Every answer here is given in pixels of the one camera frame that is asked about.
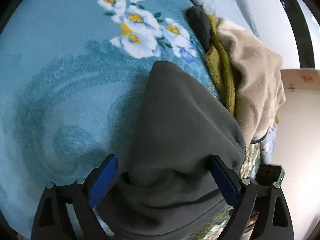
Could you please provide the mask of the dark grey cartoon hoodie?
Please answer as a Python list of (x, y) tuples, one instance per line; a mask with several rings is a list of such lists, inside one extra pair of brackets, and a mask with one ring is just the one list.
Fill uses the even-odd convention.
[(196, 79), (168, 61), (153, 64), (133, 130), (129, 166), (97, 212), (116, 239), (182, 239), (225, 205), (208, 170), (218, 155), (240, 170), (242, 132)]

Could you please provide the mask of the beige fluffy garment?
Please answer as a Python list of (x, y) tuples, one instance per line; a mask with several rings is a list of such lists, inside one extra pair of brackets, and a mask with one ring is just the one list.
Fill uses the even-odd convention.
[(285, 102), (280, 72), (283, 59), (253, 33), (225, 18), (217, 26), (217, 36), (238, 74), (235, 119), (246, 144), (260, 141)]

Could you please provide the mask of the olive yellow knit sweater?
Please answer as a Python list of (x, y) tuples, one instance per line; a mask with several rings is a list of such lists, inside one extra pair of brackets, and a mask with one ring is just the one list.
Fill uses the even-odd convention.
[(205, 55), (205, 62), (210, 78), (215, 85), (220, 99), (226, 109), (234, 116), (235, 84), (229, 56), (217, 36), (220, 20), (206, 13), (209, 21), (210, 42)]

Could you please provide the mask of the white black wardrobe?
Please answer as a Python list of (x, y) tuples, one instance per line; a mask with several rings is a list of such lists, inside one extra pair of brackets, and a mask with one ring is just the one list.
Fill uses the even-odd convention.
[(319, 18), (306, 0), (248, 0), (262, 42), (284, 69), (319, 69)]

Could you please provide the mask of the blue floral bed blanket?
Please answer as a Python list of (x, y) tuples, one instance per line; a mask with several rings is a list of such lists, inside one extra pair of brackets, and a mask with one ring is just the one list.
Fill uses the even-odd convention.
[(219, 102), (191, 0), (23, 0), (1, 33), (1, 211), (30, 237), (44, 187), (86, 177), (109, 154), (114, 187), (153, 64), (168, 61)]

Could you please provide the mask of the dark garment under pile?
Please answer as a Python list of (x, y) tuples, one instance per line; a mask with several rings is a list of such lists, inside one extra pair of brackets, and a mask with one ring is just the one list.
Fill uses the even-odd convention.
[(208, 52), (212, 36), (210, 34), (210, 22), (203, 7), (194, 5), (186, 10), (185, 15), (202, 48), (205, 52)]

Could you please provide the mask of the grey-blue floral duvet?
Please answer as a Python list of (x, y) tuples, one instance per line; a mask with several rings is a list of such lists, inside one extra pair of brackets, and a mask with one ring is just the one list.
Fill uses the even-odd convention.
[[(247, 29), (253, 33), (258, 38), (258, 31), (253, 21), (253, 17), (249, 10), (248, 0), (191, 0), (194, 5), (201, 5), (205, 11), (210, 15), (215, 16), (219, 20), (225, 18), (231, 22)], [(234, 82), (238, 80), (238, 74), (235, 70), (232, 69)], [(264, 141), (269, 132), (273, 129), (276, 120), (273, 126), (268, 130), (267, 134), (260, 141), (256, 141), (247, 146), (258, 144)]]

